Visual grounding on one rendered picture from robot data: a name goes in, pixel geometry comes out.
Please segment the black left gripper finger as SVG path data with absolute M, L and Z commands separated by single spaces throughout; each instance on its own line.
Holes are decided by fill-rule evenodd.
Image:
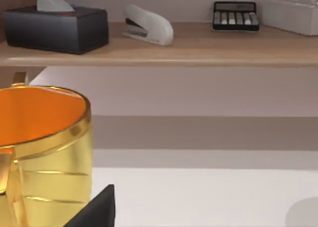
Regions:
M 63 227 L 115 227 L 115 186 L 107 185 Z

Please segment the gold trophy cup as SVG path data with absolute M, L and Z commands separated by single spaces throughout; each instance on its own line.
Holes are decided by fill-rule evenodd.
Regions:
M 0 89 L 0 227 L 63 227 L 90 200 L 89 100 L 26 83 Z

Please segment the wooden shelf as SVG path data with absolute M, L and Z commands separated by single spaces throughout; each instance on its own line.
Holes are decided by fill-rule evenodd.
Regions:
M 24 1 L 35 0 L 0 0 L 0 3 L 14 6 Z M 268 27 L 258 33 L 211 31 L 210 9 L 217 0 L 66 1 L 106 9 L 110 44 L 77 56 L 11 48 L 0 38 L 0 87 L 7 86 L 16 71 L 28 71 L 29 77 L 35 78 L 48 66 L 318 69 L 318 37 Z M 173 44 L 162 47 L 123 37 L 123 8 L 127 4 L 136 4 L 169 19 L 174 29 Z

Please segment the black tissue box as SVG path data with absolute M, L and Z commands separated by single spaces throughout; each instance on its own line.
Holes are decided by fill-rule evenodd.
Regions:
M 84 54 L 109 43 L 106 10 L 65 0 L 6 9 L 3 21 L 7 44 L 13 47 Z

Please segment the white stapler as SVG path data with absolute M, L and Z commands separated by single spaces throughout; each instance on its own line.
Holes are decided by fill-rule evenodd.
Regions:
M 173 27 L 163 16 L 133 4 L 125 6 L 124 16 L 127 25 L 124 36 L 161 46 L 172 44 Z

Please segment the black calculator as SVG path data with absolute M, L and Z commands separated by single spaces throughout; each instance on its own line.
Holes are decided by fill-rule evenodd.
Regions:
M 252 1 L 216 1 L 211 24 L 213 31 L 258 32 L 257 5 Z

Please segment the white tissue box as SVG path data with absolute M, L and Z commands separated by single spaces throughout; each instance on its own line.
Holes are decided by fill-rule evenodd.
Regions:
M 318 36 L 318 0 L 265 0 L 261 20 L 266 26 Z

